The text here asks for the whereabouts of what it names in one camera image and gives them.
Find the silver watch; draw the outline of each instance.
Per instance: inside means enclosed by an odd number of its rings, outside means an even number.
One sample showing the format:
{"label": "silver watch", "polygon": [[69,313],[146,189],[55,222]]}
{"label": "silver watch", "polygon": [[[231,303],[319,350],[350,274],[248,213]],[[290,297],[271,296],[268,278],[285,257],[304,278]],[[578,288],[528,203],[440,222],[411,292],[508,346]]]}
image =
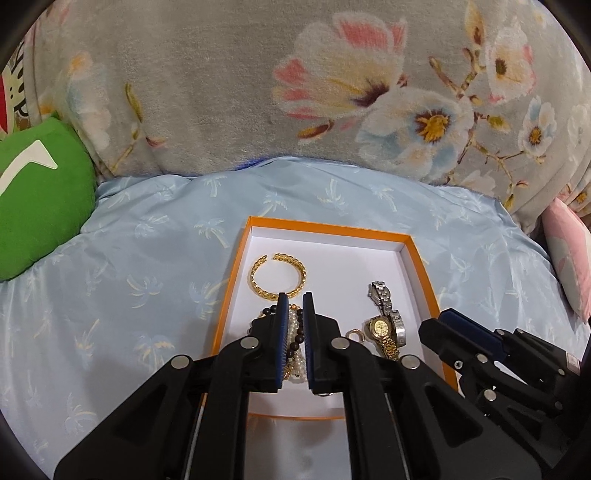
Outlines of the silver watch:
{"label": "silver watch", "polygon": [[392,298],[390,290],[383,281],[374,281],[369,285],[368,296],[379,308],[383,317],[392,324],[392,336],[397,347],[406,345],[406,330],[404,322],[398,310],[392,310]]}

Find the bed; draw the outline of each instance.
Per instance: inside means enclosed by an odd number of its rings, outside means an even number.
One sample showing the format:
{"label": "bed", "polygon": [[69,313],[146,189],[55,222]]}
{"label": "bed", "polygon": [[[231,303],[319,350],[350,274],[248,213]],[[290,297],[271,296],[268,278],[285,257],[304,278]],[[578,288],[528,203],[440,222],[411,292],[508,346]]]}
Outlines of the bed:
{"label": "bed", "polygon": [[[116,179],[97,197],[80,235],[0,284],[2,413],[49,478],[173,355],[209,354],[249,215],[409,233],[441,309],[579,358],[589,339],[543,249],[497,201],[463,188],[283,157],[199,178]],[[345,432],[344,421],[253,418],[247,478],[348,478]]]}

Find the watch face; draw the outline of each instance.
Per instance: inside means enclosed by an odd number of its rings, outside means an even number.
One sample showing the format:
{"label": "watch face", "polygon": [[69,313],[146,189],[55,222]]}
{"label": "watch face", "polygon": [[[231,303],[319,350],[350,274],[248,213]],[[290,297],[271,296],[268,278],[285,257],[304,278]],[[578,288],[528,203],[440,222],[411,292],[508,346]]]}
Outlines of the watch face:
{"label": "watch face", "polygon": [[376,320],[374,323],[374,332],[378,337],[387,337],[390,333],[390,328],[384,320]]}

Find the green pillow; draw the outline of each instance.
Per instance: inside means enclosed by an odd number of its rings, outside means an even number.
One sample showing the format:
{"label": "green pillow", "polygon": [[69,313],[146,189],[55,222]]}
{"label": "green pillow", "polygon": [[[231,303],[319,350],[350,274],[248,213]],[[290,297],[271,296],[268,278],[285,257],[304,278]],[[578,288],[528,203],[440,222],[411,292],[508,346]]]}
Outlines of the green pillow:
{"label": "green pillow", "polygon": [[0,280],[80,232],[95,207],[92,161],[56,118],[0,142]]}

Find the gold ring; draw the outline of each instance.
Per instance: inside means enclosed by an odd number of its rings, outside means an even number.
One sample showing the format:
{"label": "gold ring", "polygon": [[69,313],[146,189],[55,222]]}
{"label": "gold ring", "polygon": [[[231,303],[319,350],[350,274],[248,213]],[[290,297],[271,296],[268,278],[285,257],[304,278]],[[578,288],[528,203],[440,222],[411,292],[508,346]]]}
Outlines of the gold ring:
{"label": "gold ring", "polygon": [[[286,255],[286,254],[275,254],[275,255],[273,255],[273,260],[279,260],[280,262],[289,263],[290,265],[293,265],[298,272],[300,272],[300,283],[298,284],[298,286],[296,288],[294,288],[292,291],[287,292],[287,294],[286,294],[287,298],[292,299],[299,292],[301,292],[302,288],[304,288],[304,283],[306,283],[306,268],[304,267],[302,262],[300,262],[297,258],[294,258],[294,257],[292,257],[290,255]],[[277,301],[277,299],[279,298],[278,293],[271,293],[270,291],[263,290],[255,282],[256,271],[266,261],[267,261],[266,255],[263,255],[261,258],[259,258],[255,262],[255,264],[252,266],[251,274],[248,278],[251,282],[252,289],[256,292],[257,295],[259,295],[260,297],[263,297],[266,300]]]}
{"label": "gold ring", "polygon": [[361,330],[349,330],[347,333],[345,333],[345,338],[351,340],[351,335],[357,335],[357,337],[359,337],[358,343],[363,343],[365,341],[365,335]]}

